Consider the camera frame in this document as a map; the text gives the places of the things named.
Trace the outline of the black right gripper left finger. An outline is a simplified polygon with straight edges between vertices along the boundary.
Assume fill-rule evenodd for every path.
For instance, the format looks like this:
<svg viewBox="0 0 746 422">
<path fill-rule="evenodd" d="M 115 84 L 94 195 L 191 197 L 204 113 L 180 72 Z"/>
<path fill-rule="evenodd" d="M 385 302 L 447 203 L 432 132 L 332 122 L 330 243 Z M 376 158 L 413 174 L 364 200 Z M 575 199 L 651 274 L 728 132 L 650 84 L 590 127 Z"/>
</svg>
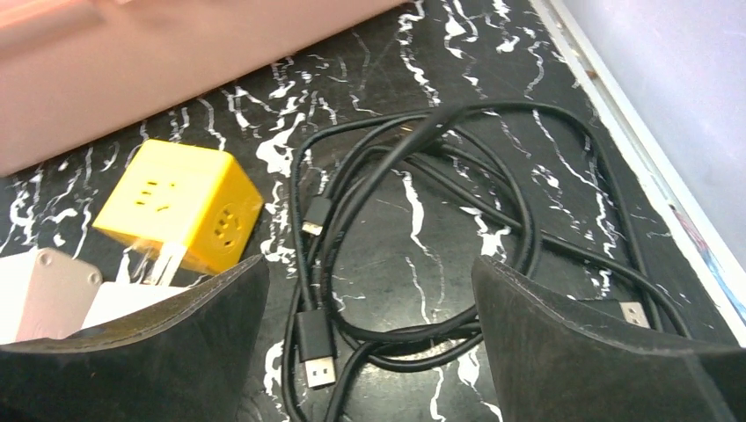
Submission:
<svg viewBox="0 0 746 422">
<path fill-rule="evenodd" d="M 232 421 L 270 276 L 260 255 L 64 339 L 1 348 L 4 421 Z"/>
</svg>

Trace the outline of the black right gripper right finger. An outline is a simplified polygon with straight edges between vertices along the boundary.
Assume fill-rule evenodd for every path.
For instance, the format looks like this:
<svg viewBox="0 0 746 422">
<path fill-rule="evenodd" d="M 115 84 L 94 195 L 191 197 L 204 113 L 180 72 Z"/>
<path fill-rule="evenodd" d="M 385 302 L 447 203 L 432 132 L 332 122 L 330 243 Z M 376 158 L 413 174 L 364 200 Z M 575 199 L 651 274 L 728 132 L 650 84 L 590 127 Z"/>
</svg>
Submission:
<svg viewBox="0 0 746 422">
<path fill-rule="evenodd" d="M 479 257 L 472 287 L 507 421 L 742 421 L 745 351 L 661 333 Z"/>
</svg>

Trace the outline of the pink power adapter plug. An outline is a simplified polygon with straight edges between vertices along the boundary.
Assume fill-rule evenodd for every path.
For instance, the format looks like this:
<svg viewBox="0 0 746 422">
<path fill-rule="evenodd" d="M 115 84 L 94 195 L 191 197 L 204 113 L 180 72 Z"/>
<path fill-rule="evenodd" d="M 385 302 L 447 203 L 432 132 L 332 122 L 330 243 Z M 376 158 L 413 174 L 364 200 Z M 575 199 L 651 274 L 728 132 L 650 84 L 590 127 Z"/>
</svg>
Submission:
<svg viewBox="0 0 746 422">
<path fill-rule="evenodd" d="M 1 258 L 1 343 L 61 339 L 82 329 L 100 270 L 54 248 Z"/>
</svg>

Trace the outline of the yellow cube socket adapter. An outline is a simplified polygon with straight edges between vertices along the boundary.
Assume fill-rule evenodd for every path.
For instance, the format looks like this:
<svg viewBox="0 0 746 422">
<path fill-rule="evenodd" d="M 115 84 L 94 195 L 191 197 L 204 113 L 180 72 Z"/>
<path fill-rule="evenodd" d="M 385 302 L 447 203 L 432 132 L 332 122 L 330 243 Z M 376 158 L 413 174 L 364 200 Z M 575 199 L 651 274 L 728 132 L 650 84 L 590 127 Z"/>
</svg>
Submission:
<svg viewBox="0 0 746 422">
<path fill-rule="evenodd" d="M 264 200 L 228 152 L 154 139 L 145 141 L 92 226 L 180 267 L 218 274 L 239 260 Z"/>
</svg>

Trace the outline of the pink translucent storage box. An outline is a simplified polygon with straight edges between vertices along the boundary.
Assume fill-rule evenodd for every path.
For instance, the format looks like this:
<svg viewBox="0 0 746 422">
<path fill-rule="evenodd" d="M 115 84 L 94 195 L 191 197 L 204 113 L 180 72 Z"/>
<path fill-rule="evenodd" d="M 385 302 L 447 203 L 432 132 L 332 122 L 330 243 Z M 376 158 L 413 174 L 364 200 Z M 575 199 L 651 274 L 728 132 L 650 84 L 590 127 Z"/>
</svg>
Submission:
<svg viewBox="0 0 746 422">
<path fill-rule="evenodd" d="M 10 175 L 293 54 L 392 1 L 4 1 Z"/>
</svg>

